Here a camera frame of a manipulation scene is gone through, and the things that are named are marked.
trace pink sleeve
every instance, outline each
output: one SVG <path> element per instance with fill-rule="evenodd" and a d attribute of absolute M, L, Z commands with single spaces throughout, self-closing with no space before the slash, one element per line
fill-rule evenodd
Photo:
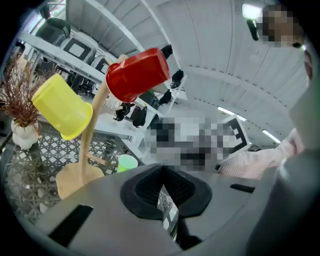
<path fill-rule="evenodd" d="M 258 152 L 242 152 L 221 164 L 219 173 L 248 179 L 260 179 L 267 168 L 278 166 L 285 158 L 302 151 L 300 138 L 293 129 L 278 147 Z"/>

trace white vase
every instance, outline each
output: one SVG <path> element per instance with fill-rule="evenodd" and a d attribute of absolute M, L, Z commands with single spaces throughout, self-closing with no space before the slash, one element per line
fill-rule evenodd
<path fill-rule="evenodd" d="M 22 150 L 28 150 L 31 146 L 37 143 L 39 135 L 36 131 L 39 125 L 36 122 L 34 125 L 27 127 L 18 126 L 13 120 L 11 121 L 11 130 L 13 131 L 12 140 L 14 144 L 20 146 Z"/>

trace black rubber holder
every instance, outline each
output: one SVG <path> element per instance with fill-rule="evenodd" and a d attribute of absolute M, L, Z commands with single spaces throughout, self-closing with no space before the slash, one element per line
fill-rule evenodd
<path fill-rule="evenodd" d="M 177 206 L 180 218 L 199 216 L 212 198 L 212 190 L 206 182 L 164 165 L 128 179 L 121 187 L 120 198 L 137 217 L 162 220 L 163 212 L 157 205 L 163 185 Z"/>

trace ceiling light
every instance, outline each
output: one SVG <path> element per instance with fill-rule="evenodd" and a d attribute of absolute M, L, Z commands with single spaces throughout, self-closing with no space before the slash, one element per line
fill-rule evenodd
<path fill-rule="evenodd" d="M 273 139 L 276 143 L 280 144 L 280 140 L 278 140 L 275 136 L 273 136 L 271 133 L 269 133 L 268 131 L 266 130 L 263 130 L 262 131 L 265 135 L 267 135 L 269 138 Z"/>
<path fill-rule="evenodd" d="M 229 114 L 229 115 L 231 115 L 231 116 L 233 116 L 235 113 L 233 113 L 233 112 L 231 112 L 231 111 L 229 111 L 229 110 L 227 110 L 227 109 L 225 109 L 225 108 L 222 108 L 222 107 L 220 107 L 220 106 L 218 106 L 218 110 L 220 110 L 220 111 L 222 111 L 222 112 L 224 112 L 224 113 L 227 113 L 227 114 Z"/>
<path fill-rule="evenodd" d="M 236 115 L 236 113 L 233 113 L 233 112 L 231 112 L 231 111 L 229 111 L 229 110 L 227 110 L 227 109 L 225 109 L 225 108 L 223 108 L 223 107 L 220 107 L 220 106 L 218 106 L 218 110 L 220 110 L 220 111 L 222 111 L 222 112 L 224 112 L 224 113 L 227 113 L 227 114 L 229 114 L 229 115 L 231 115 L 231 116 L 233 116 L 233 115 Z M 246 121 L 247 119 L 246 118 L 244 118 L 244 117 L 242 117 L 241 115 L 236 115 L 241 121 Z"/>
<path fill-rule="evenodd" d="M 248 20 L 255 20 L 260 15 L 261 10 L 259 7 L 244 3 L 242 5 L 242 16 Z"/>
<path fill-rule="evenodd" d="M 241 121 L 247 121 L 247 119 L 246 118 L 244 118 L 244 117 L 242 117 L 241 115 L 236 115 Z"/>

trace metal mesh table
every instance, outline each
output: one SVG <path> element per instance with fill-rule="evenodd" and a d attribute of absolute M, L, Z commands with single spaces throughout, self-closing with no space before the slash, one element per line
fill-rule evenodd
<path fill-rule="evenodd" d="M 47 123 L 40 123 L 40 127 L 38 143 L 31 149 L 14 147 L 7 159 L 2 178 L 5 194 L 13 210 L 31 223 L 35 223 L 47 209 L 61 200 L 55 177 L 66 164 L 78 162 L 81 143 L 81 137 L 62 139 L 60 133 Z M 116 135 L 95 132 L 89 153 L 109 163 L 105 166 L 89 160 L 104 175 L 117 172 L 118 158 L 122 154 L 133 156 L 137 159 L 138 166 L 143 165 Z M 165 193 L 160 193 L 158 208 L 162 211 L 172 205 L 167 198 Z"/>

